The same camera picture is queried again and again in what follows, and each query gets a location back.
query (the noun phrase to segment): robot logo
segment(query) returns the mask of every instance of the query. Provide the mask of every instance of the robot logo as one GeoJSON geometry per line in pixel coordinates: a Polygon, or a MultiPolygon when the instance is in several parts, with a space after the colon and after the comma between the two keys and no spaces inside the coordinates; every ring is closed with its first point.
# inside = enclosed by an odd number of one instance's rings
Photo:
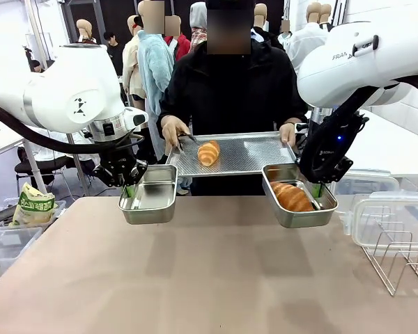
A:
{"type": "Polygon", "coordinates": [[[85,113],[84,113],[84,111],[82,110],[82,107],[83,107],[83,105],[86,103],[86,102],[83,102],[82,101],[82,99],[81,98],[79,98],[79,99],[75,99],[75,102],[78,102],[78,104],[79,104],[79,110],[78,111],[75,111],[75,115],[77,114],[77,113],[81,113],[83,116],[85,116],[85,113]]]}

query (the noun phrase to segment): bread roll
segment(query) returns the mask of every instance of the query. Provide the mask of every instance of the bread roll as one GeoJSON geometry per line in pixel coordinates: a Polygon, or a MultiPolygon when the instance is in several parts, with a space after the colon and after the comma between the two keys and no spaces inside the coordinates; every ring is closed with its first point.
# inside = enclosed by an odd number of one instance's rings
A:
{"type": "Polygon", "coordinates": [[[292,212],[314,211],[311,201],[305,195],[305,192],[291,184],[280,182],[271,182],[271,188],[274,191],[280,205],[292,212]]]}
{"type": "Polygon", "coordinates": [[[198,148],[198,160],[206,167],[213,165],[220,155],[220,146],[216,141],[209,141],[198,148]]]}

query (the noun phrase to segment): perforated metal tray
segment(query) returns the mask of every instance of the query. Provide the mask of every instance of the perforated metal tray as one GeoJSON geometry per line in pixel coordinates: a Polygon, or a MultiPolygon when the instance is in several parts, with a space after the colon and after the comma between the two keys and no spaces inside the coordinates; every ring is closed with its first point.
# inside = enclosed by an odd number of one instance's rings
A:
{"type": "Polygon", "coordinates": [[[279,132],[252,132],[248,134],[215,134],[195,136],[198,143],[181,137],[183,152],[174,148],[167,163],[176,166],[181,177],[261,174],[269,164],[292,164],[295,155],[282,144],[279,132]],[[198,148],[207,141],[220,145],[219,159],[210,167],[198,160],[198,148]]]}

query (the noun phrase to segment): stainless steel tray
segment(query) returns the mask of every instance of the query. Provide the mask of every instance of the stainless steel tray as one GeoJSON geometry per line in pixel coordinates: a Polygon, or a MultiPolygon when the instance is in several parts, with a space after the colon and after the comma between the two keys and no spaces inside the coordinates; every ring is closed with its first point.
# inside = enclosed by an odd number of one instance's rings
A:
{"type": "Polygon", "coordinates": [[[248,134],[214,134],[195,136],[198,144],[188,137],[180,138],[183,152],[174,148],[167,163],[178,169],[179,176],[202,177],[222,175],[260,174],[269,164],[292,164],[295,155],[280,141],[279,132],[253,132],[248,134]],[[207,141],[220,145],[219,159],[210,167],[198,160],[198,148],[207,141]]]}
{"type": "Polygon", "coordinates": [[[313,187],[313,184],[307,181],[295,164],[263,167],[263,189],[272,204],[277,220],[285,228],[309,228],[327,225],[330,222],[334,210],[338,206],[337,200],[324,184],[320,185],[320,197],[314,198],[312,196],[313,187]],[[271,188],[271,182],[298,186],[306,193],[316,210],[312,212],[292,212],[283,208],[271,188]]]}
{"type": "Polygon", "coordinates": [[[152,165],[147,168],[140,183],[134,187],[134,196],[126,188],[119,199],[119,208],[129,224],[167,223],[175,212],[178,171],[171,165],[152,165]]]}

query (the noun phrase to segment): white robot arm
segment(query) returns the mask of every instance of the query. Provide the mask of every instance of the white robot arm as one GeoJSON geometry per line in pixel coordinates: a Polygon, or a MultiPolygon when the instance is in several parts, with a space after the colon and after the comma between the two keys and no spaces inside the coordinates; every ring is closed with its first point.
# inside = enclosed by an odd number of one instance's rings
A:
{"type": "Polygon", "coordinates": [[[62,47],[59,59],[43,74],[0,72],[0,120],[25,138],[59,152],[100,153],[95,174],[108,186],[133,184],[138,172],[146,169],[133,154],[130,136],[148,121],[148,115],[124,106],[114,67],[98,45],[62,47]],[[88,127],[96,144],[72,147],[54,142],[22,123],[67,134],[88,127]]]}
{"type": "MultiPolygon", "coordinates": [[[[334,108],[358,88],[393,87],[418,75],[418,24],[374,25],[357,22],[334,27],[325,45],[302,63],[297,87],[302,99],[334,108]]],[[[375,93],[364,105],[389,104],[408,92],[405,85],[375,93]]]]}
{"type": "Polygon", "coordinates": [[[310,124],[298,161],[305,177],[340,180],[353,164],[345,154],[369,120],[359,108],[397,102],[409,85],[418,88],[418,23],[333,28],[325,45],[305,58],[297,78],[305,102],[336,109],[321,124],[310,124]]]}

